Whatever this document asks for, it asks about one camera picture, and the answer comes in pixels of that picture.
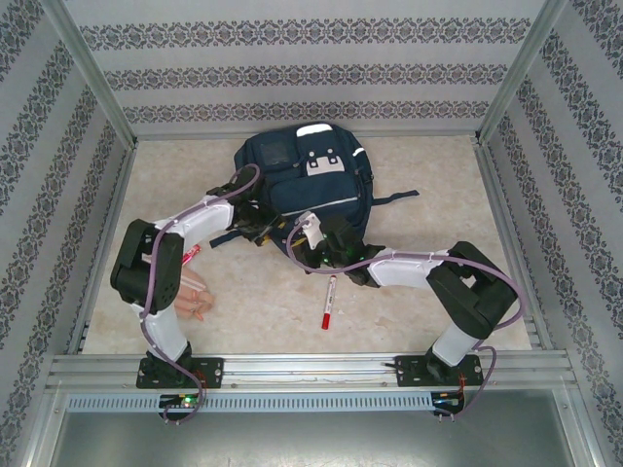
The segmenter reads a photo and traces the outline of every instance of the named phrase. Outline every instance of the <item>patterned wallpaper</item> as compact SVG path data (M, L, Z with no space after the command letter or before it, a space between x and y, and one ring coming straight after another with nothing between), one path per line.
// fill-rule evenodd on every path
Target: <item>patterned wallpaper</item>
M0 466L92 274L127 146L36 0L0 1Z
M97 3L67 6L134 131L163 137L475 130L543 0Z
M570 1L490 142L549 332L569 351L607 465L623 465L622 18L613 1Z

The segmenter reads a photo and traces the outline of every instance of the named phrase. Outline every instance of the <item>beige floor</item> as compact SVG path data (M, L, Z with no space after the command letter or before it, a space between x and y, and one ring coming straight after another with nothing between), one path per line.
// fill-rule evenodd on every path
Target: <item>beige floor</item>
M467 137L363 138L375 195L418 189L418 198L373 208L366 241L431 251L458 240L476 244L506 270L494 219ZM143 353L136 316L109 285L129 222L157 220L229 180L240 140L140 143L111 255L92 315L85 353ZM327 277L305 275L273 245L241 238L215 250L202 244L190 263L216 296L204 322L184 321L196 353L423 351L450 322L430 291L370 289L338 277L329 331L320 329ZM529 349L522 321L496 332L499 349Z

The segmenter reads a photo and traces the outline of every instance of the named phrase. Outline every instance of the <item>navy backpack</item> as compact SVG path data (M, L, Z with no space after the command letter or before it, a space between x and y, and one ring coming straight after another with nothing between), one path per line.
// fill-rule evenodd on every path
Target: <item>navy backpack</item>
M354 135L326 123L290 126L257 134L234 156L236 169L257 163L265 176L259 201L270 204L286 219L284 229L273 229L271 239L285 252L285 239L305 211L322 222L341 215L363 235L373 205L414 197L412 190L388 198L372 196L374 175L366 151ZM239 233L233 231L210 242L214 248Z

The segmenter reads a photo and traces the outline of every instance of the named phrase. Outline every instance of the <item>metal bracket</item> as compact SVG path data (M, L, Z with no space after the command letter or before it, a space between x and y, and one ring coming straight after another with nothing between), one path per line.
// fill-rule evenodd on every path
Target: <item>metal bracket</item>
M143 358L138 367L136 387L138 389L171 389L170 384L146 375L150 365L149 358ZM222 358L193 357L191 373L199 378L204 389L220 389L223 381L224 360ZM192 389L196 385L189 379L179 386L180 389Z
M392 366L396 369L398 387L439 387L459 386L461 376L466 386L480 386L483 383L483 370L477 355L465 355L461 362L451 368L445 381L439 382L426 369L424 355L397 355Z

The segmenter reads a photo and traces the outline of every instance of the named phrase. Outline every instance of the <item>marker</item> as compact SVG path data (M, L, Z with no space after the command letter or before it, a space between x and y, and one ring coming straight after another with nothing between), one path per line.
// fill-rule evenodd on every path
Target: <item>marker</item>
M324 304L324 316L322 317L322 329L325 331L329 329L329 320L331 319L331 309L333 309L333 302L335 301L335 284L337 280L338 278L335 275L329 278L327 300Z
M202 251L202 248L198 245L195 245L190 250L188 250L186 253L184 253L184 256L182 257L182 266L186 266L186 263L191 261L193 257L200 251Z

